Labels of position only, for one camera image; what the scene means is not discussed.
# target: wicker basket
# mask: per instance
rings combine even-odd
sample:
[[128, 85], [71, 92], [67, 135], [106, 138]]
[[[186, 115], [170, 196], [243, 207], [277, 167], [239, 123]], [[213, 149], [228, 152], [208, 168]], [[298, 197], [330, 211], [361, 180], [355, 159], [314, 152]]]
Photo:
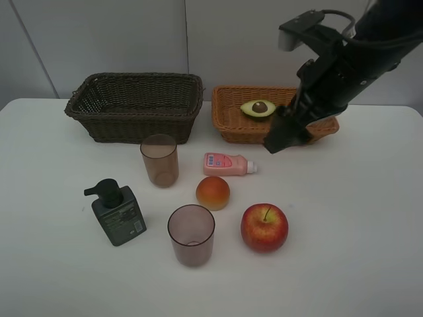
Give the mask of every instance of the wicker basket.
[[187, 142], [203, 101], [201, 78], [173, 73], [101, 73], [74, 92], [65, 113], [96, 142], [136, 143], [153, 134]]
[[[224, 140], [230, 143], [263, 143], [270, 130], [270, 120], [256, 122], [244, 116], [240, 107], [245, 102], [265, 99], [276, 106], [287, 106], [295, 95], [295, 88], [258, 86], [218, 86], [213, 90], [211, 102], [213, 125], [220, 131]], [[307, 126], [313, 136], [309, 143], [339, 130], [335, 117], [321, 120]]]

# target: bottle label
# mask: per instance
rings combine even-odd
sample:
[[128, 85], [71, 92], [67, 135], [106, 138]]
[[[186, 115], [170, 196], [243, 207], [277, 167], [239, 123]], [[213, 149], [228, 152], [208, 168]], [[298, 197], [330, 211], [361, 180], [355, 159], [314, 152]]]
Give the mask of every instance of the bottle label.
[[223, 154], [209, 153], [206, 157], [206, 165], [208, 167], [231, 167], [232, 161]]

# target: apple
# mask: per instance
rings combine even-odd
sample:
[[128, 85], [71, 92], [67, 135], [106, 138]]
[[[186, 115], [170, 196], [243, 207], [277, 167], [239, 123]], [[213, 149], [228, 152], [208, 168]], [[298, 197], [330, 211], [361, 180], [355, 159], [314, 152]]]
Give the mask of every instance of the apple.
[[245, 244], [255, 252], [270, 253], [286, 241], [288, 220], [275, 205], [258, 203], [244, 212], [241, 235]]

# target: dark brown wicker basket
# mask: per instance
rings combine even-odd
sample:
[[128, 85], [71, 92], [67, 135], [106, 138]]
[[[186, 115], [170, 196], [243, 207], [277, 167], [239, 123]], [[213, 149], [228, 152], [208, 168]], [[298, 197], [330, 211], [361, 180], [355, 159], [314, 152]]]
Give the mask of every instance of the dark brown wicker basket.
[[85, 79], [65, 113], [96, 142], [140, 144], [153, 134], [187, 142], [203, 101], [201, 78], [174, 73], [101, 73]]

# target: black cable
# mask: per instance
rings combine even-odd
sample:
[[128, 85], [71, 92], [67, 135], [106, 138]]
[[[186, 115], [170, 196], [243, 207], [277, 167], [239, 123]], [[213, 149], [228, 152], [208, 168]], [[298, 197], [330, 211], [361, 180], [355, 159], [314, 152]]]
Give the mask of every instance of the black cable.
[[414, 34], [403, 36], [402, 38], [396, 38], [394, 40], [388, 40], [388, 41], [377, 41], [377, 42], [368, 42], [368, 41], [361, 41], [361, 40], [355, 40], [353, 38], [350, 38], [347, 33], [350, 31], [351, 28], [354, 27], [356, 20], [352, 15], [349, 15], [348, 13], [338, 11], [338, 10], [322, 10], [324, 14], [330, 14], [330, 15], [340, 15], [344, 18], [347, 18], [351, 22], [349, 25], [342, 31], [341, 35], [345, 42], [353, 44], [355, 46], [360, 46], [363, 48], [374, 48], [379, 50], [386, 50], [389, 48], [396, 48], [399, 46], [405, 46], [417, 42], [423, 41], [423, 32], [418, 31]]

